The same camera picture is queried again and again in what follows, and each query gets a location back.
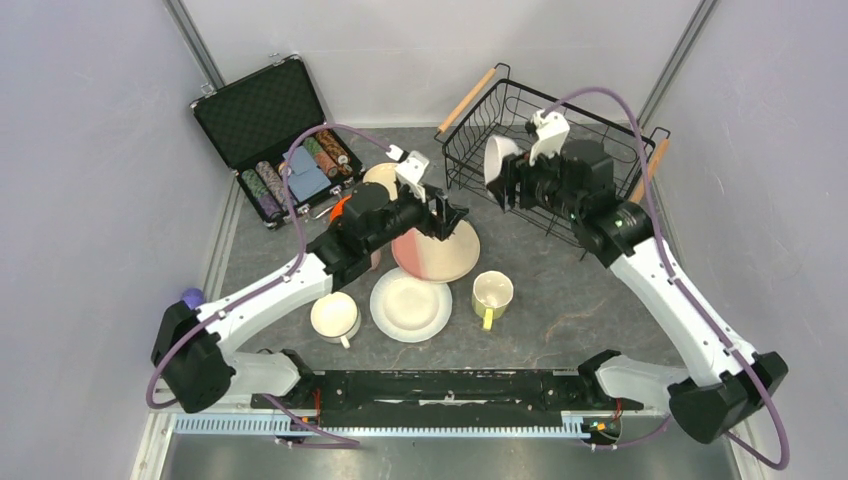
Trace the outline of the white bowl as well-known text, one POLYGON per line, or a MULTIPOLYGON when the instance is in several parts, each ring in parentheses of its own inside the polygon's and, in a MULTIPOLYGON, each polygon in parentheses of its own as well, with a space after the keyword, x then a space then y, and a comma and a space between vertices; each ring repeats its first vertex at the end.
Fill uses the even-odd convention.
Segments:
POLYGON ((509 155, 520 155, 523 150, 510 138, 491 135, 485 146, 483 175, 486 185, 491 184, 501 174, 504 159, 509 155))

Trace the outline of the white cup with handle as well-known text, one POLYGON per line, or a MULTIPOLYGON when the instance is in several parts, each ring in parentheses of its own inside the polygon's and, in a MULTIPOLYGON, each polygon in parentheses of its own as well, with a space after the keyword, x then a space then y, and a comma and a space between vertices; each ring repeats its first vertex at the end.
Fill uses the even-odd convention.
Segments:
POLYGON ((352 338, 358 333, 362 318, 355 300, 343 292, 335 292, 318 299, 310 311, 313 330, 324 341, 351 347, 352 338))

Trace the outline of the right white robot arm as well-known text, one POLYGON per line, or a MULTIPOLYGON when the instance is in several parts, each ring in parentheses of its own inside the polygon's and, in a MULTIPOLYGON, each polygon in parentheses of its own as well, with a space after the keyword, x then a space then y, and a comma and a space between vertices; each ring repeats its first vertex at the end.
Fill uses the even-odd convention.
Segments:
POLYGON ((618 195, 614 162, 601 143, 573 141, 558 155, 531 160, 513 140, 493 135, 483 171, 503 210, 539 207, 569 221, 580 247, 639 298, 684 362, 663 367, 604 351, 579 368, 585 405, 632 399, 670 413, 691 438, 709 444, 763 407, 752 374, 768 393, 785 379, 780 354, 757 352, 721 319, 655 236, 648 213, 618 195))

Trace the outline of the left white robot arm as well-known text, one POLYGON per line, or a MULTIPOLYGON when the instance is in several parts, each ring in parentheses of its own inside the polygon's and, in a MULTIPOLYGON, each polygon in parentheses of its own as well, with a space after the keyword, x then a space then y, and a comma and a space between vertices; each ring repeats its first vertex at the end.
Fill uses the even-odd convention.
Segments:
POLYGON ((288 355, 244 354, 240 347, 290 312, 355 281, 370 268, 372 253, 406 232, 445 240, 468 213, 432 185, 420 192, 403 185, 396 199, 379 183, 355 187, 327 229, 279 270, 218 301, 191 308, 179 300, 165 310, 151 353, 149 407, 177 405, 193 414, 242 393, 306 405, 314 381, 288 355))

